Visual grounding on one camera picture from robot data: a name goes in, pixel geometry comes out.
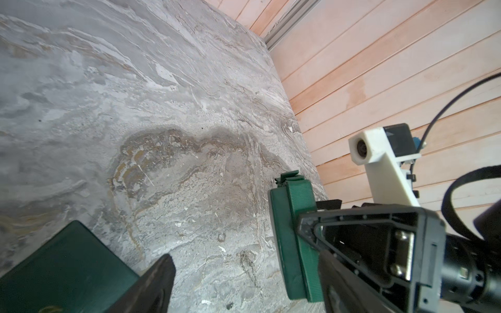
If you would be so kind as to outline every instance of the black cable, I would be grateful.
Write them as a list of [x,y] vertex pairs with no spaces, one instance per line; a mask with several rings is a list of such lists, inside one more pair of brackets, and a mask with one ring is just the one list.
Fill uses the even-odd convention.
[[[498,78],[501,76],[501,72],[497,73],[497,74],[493,74],[489,77],[486,77],[484,79],[482,79],[481,81],[478,81],[476,82],[475,84],[471,85],[470,87],[466,88],[462,93],[460,93],[459,95],[455,96],[454,99],[452,99],[449,103],[447,103],[447,105],[445,107],[443,107],[442,110],[440,110],[440,112],[438,112],[438,114],[433,118],[433,120],[431,120],[430,124],[428,125],[428,127],[426,127],[426,130],[424,131],[424,134],[423,134],[423,137],[421,138],[421,142],[419,143],[419,146],[417,146],[417,149],[416,149],[416,153],[419,153],[419,151],[421,151],[421,149],[423,148],[423,144],[424,144],[424,141],[426,140],[426,137],[428,136],[428,133],[430,132],[431,128],[433,127],[433,125],[435,125],[436,121],[438,121],[438,119],[440,118],[440,116],[442,116],[442,114],[445,113],[445,111],[447,111],[448,108],[450,108],[456,101],[458,101],[459,99],[461,99],[464,95],[466,95],[467,93],[469,93],[470,91],[472,91],[473,89],[477,88],[478,86],[480,85],[483,85],[495,78]],[[416,164],[416,160],[414,160],[414,163],[412,163],[410,165],[410,174],[412,175],[412,172],[414,171],[414,165]]]
[[447,189],[442,200],[442,215],[449,225],[461,236],[468,238],[477,245],[484,245],[485,240],[477,237],[468,227],[464,225],[452,206],[452,193],[455,189],[462,185],[472,183],[474,181],[493,179],[501,177],[501,165],[488,166],[479,168],[472,172],[466,173],[456,179]]

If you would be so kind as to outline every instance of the green object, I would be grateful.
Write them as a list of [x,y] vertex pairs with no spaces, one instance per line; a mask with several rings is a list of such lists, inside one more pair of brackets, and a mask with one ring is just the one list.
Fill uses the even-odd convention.
[[0,312],[103,312],[138,275],[73,221],[0,278]]
[[[287,192],[291,203],[291,213],[294,221],[299,214],[316,211],[315,196],[309,180],[294,180],[287,182]],[[296,241],[303,270],[303,280],[306,287],[308,302],[321,302],[324,300],[322,285],[318,277],[318,257],[319,253],[302,238],[296,235]]]
[[268,198],[272,208],[270,217],[274,225],[273,231],[277,240],[277,252],[287,296],[291,300],[305,299],[306,290],[287,188],[279,187],[270,190]]
[[275,179],[278,188],[269,192],[272,224],[289,299],[320,302],[323,294],[318,277],[319,254],[295,233],[298,215],[315,211],[317,206],[311,182],[298,174],[299,171],[291,171]]

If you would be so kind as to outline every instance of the stone texture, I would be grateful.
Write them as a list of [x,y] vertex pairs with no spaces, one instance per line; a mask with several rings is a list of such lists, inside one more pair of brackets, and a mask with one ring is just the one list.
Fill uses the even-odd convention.
[[0,274],[70,220],[143,273],[170,253],[169,311],[289,301],[267,191],[300,169],[326,199],[263,42],[201,0],[4,0]]

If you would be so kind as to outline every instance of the wooden wall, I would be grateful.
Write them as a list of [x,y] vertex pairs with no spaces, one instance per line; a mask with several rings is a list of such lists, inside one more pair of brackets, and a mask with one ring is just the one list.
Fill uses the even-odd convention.
[[[500,0],[322,0],[271,51],[331,199],[371,202],[348,138],[407,123],[414,136],[454,96],[501,71]],[[423,207],[439,210],[468,171],[501,163],[501,79],[451,107],[415,166]],[[453,194],[469,218],[501,198],[497,180]]]
[[296,2],[296,0],[205,1],[263,38]]

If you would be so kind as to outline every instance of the screw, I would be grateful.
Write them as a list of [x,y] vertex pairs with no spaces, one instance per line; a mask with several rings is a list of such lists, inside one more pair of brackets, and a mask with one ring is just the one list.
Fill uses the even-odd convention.
[[406,231],[399,229],[395,232],[395,238],[401,241],[407,241],[409,240],[409,234]]
[[466,267],[460,267],[459,268],[459,277],[463,279],[468,279],[469,276],[469,271]]
[[390,271],[393,275],[395,275],[397,277],[402,277],[405,274],[405,269],[396,263],[393,263],[392,265],[390,265]]

